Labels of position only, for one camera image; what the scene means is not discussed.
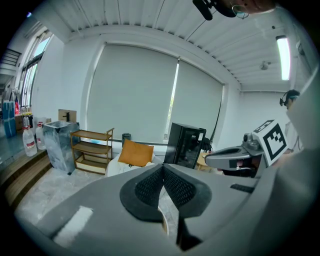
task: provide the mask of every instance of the mesh pad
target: mesh pad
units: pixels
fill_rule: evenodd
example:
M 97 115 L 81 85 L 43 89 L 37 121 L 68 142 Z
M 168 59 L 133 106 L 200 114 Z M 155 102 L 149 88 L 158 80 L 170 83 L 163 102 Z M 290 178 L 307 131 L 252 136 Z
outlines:
M 169 169 L 164 170 L 163 178 L 165 190 L 178 210 L 195 196 L 196 187 Z
M 163 187 L 162 168 L 141 180 L 134 189 L 136 197 L 145 204 L 158 208 L 159 194 Z
M 211 201 L 207 184 L 193 178 L 167 163 L 163 165 L 163 185 L 179 210 L 180 218 L 200 216 Z

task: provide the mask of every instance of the gray floor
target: gray floor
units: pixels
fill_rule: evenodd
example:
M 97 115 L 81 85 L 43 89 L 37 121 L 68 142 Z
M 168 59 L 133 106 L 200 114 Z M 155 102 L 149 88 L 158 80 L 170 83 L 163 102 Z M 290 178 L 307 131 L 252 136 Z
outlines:
M 16 136 L 7 138 L 5 134 L 4 121 L 0 122 L 0 170 L 11 164 L 25 153 L 22 132 Z
M 71 175 L 51 168 L 29 190 L 15 210 L 15 215 L 37 225 L 38 221 L 53 207 L 104 175 L 75 170 Z M 159 207 L 168 222 L 169 239 L 175 243 L 178 227 L 178 210 L 167 192 L 159 199 Z

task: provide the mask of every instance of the tiled floor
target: tiled floor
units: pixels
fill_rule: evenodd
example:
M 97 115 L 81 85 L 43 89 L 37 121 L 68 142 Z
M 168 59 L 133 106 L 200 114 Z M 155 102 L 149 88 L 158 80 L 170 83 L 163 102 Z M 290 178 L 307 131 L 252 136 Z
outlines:
M 104 177 L 77 169 L 71 175 L 67 175 L 61 170 L 51 168 L 25 195 L 15 210 L 15 215 L 37 225 L 53 207 L 91 182 Z M 179 212 L 167 192 L 159 199 L 159 207 L 168 222 L 169 239 L 175 243 Z

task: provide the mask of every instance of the ceiling panel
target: ceiling panel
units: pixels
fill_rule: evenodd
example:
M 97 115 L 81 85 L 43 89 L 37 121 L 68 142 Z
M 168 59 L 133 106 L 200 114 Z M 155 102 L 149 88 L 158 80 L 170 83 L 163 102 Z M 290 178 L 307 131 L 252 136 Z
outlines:
M 212 8 L 207 21 L 191 0 L 50 0 L 71 32 L 104 25 L 154 28 L 173 34 L 217 59 L 242 86 L 288 85 L 281 80 L 276 36 L 286 28 L 277 12 L 227 18 Z M 267 70 L 260 66 L 265 61 Z M 304 84 L 298 72 L 297 85 Z

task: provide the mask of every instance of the white wall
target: white wall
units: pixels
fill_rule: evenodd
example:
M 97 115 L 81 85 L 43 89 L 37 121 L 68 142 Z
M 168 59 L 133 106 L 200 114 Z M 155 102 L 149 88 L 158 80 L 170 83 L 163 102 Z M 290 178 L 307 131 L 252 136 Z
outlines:
M 237 115 L 240 92 L 234 84 L 226 84 L 222 91 L 221 108 L 212 142 L 214 151 L 238 144 Z
M 242 92 L 239 98 L 239 136 L 252 132 L 266 120 L 276 119 L 284 130 L 290 120 L 287 108 L 279 105 L 282 92 Z
M 80 127 L 86 129 L 90 84 L 104 42 L 128 44 L 154 49 L 176 57 L 181 56 L 182 60 L 208 74 L 218 74 L 223 78 L 221 81 L 225 83 L 224 100 L 215 131 L 214 148 L 221 149 L 235 144 L 237 136 L 234 132 L 236 129 L 234 121 L 237 116 L 240 85 L 220 63 L 181 38 L 158 30 L 131 28 L 128 31 L 128 26 L 121 27 L 120 30 L 114 26 L 105 27 L 106 34 L 75 38 L 65 45 L 56 37 L 50 40 L 34 82 L 32 112 L 36 117 L 51 118 L 54 121 L 58 119 L 58 109 L 75 110 Z
M 284 130 L 289 118 L 287 109 L 279 105 L 282 96 L 282 92 L 239 92 L 230 85 L 225 86 L 222 102 L 226 107 L 221 105 L 216 127 L 216 131 L 222 131 L 220 136 L 214 136 L 212 149 L 241 145 L 244 134 L 252 132 L 266 120 L 278 120 Z
M 58 120 L 58 109 L 75 110 L 80 120 L 81 99 L 97 48 L 97 36 L 64 44 L 56 36 L 48 43 L 33 85 L 32 112 Z

